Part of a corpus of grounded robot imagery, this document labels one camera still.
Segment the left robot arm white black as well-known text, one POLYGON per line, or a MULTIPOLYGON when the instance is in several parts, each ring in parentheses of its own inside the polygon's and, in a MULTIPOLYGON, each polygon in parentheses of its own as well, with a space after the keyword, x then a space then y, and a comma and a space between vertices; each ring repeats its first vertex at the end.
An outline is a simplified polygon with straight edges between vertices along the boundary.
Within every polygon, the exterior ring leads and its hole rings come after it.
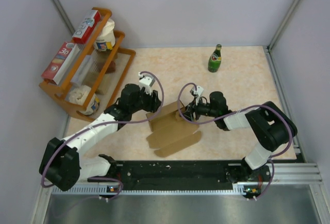
POLYGON ((79 181, 113 181, 117 169, 111 156, 100 154, 94 159, 83 159, 83 155, 103 138, 132 124, 134 113, 143 110, 157 115, 163 101, 164 93, 127 84, 115 103, 89 125, 73 135, 48 142, 39 168, 42 187, 56 186, 68 191, 79 181))

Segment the brown cardboard box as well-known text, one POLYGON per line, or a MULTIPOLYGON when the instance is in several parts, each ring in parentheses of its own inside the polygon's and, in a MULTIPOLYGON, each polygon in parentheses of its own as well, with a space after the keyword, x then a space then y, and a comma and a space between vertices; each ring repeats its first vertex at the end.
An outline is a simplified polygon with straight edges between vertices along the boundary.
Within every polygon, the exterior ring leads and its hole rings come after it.
POLYGON ((196 143, 202 138, 199 125, 183 120, 178 111, 184 111, 183 103, 176 102, 163 106, 159 114, 148 122, 151 135, 146 140, 149 148, 160 158, 169 157, 196 143))

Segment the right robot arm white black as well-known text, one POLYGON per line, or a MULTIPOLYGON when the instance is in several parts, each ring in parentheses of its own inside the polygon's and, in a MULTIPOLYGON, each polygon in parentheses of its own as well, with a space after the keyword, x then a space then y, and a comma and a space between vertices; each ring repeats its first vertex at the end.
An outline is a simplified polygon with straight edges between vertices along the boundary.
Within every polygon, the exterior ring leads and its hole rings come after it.
POLYGON ((182 117, 189 122, 197 121, 201 116, 212 118, 212 122, 223 131, 250 128, 258 143, 252 151, 241 160, 238 168, 229 169, 228 181, 236 183, 254 180, 260 173, 272 153, 279 146, 289 143, 297 135, 296 125, 273 102, 267 101, 239 111, 228 108, 222 92, 215 91, 209 95, 209 102, 203 102, 202 91, 192 88, 193 101, 185 106, 182 117))

